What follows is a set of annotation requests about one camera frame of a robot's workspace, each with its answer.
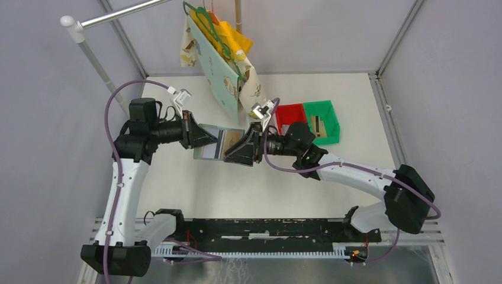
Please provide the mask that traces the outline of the gold printed card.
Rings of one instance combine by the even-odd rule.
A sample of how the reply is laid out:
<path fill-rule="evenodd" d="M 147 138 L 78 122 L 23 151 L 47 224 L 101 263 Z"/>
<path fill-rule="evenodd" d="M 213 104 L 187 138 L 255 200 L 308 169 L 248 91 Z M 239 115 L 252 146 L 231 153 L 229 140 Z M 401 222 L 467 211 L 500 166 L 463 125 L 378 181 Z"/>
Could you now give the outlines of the gold printed card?
<path fill-rule="evenodd" d="M 242 131 L 228 130 L 225 133 L 223 146 L 228 149 L 235 145 L 243 137 Z"/>

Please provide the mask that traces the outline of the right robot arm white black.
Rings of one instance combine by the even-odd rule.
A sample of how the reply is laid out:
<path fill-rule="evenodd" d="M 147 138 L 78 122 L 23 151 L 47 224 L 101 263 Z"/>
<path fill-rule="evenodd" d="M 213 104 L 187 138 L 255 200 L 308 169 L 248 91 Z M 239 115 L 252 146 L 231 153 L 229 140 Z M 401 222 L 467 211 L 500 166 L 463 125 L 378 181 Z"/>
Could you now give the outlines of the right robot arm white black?
<path fill-rule="evenodd" d="M 224 153 L 224 162 L 253 166 L 269 162 L 269 156 L 291 156 L 296 160 L 290 169 L 304 178 L 336 182 L 368 193 L 379 201 L 369 206 L 355 206 L 344 217 L 342 234 L 358 241 L 372 230 L 396 228 L 419 234 L 429 220 L 435 195 L 413 167 L 402 164 L 398 169 L 369 167 L 347 161 L 314 144 L 308 124 L 293 123 L 284 135 L 269 134 L 261 123 L 253 122 L 236 144 Z"/>

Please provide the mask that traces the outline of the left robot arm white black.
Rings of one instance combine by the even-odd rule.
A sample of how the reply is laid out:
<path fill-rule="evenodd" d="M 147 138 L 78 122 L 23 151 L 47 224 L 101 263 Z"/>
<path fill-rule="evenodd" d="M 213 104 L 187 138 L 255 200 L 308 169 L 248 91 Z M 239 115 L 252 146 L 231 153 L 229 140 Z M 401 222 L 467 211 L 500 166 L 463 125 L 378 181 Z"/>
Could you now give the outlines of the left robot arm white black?
<path fill-rule="evenodd" d="M 112 142 L 113 176 L 104 219 L 94 242 L 81 249 L 81 259 L 99 274 L 143 277 L 153 250 L 164 239 L 179 241 L 185 236 L 179 209 L 159 209 L 152 221 L 136 229 L 143 182 L 161 144 L 180 143 L 190 150 L 214 144 L 217 138 L 200 127 L 190 111 L 182 111 L 171 121 L 161 119 L 160 106 L 153 98 L 132 100 L 130 119 Z"/>

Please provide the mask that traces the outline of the grey white striped card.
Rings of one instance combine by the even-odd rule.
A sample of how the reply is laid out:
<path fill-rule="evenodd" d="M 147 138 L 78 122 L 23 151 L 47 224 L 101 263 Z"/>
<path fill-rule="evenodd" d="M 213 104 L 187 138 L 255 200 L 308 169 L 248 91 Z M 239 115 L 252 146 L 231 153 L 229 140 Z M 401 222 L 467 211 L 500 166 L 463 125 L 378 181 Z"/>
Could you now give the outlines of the grey white striped card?
<path fill-rule="evenodd" d="M 220 160 L 225 131 L 216 128 L 208 128 L 207 131 L 217 137 L 218 141 L 214 144 L 202 147 L 199 151 L 199 158 L 208 160 Z"/>

